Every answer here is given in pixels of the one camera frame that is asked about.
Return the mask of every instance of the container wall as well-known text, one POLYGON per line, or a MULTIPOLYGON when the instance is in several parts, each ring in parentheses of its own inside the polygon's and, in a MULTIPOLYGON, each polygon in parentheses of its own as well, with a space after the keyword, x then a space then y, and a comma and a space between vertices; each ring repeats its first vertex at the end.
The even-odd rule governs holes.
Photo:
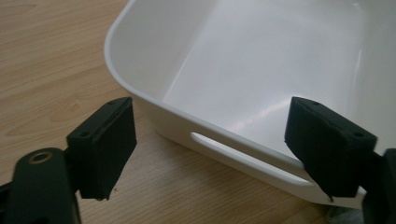
POLYGON ((216 1, 137 0, 110 41, 110 59, 133 88, 162 98, 216 1))
POLYGON ((365 2, 369 26, 355 76, 349 117, 378 137, 382 154, 396 147, 396 1, 365 2))

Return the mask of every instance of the wood grain surface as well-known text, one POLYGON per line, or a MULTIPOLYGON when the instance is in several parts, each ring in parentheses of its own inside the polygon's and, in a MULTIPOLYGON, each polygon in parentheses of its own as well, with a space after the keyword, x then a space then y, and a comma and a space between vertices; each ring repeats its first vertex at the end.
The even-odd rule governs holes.
MULTIPOLYGON (((126 0, 0 1, 0 185, 14 164, 128 95, 106 69, 126 0)), ((312 204, 156 134, 134 105, 138 146, 109 201, 78 199, 83 223, 326 223, 312 204)))

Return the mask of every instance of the white container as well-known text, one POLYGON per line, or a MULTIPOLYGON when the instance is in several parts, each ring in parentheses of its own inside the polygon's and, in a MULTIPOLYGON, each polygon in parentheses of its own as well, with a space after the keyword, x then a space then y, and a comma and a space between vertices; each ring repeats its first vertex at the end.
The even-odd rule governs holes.
POLYGON ((156 130, 314 203, 331 203, 284 143, 291 96, 396 147, 396 1, 136 0, 107 66, 156 130))

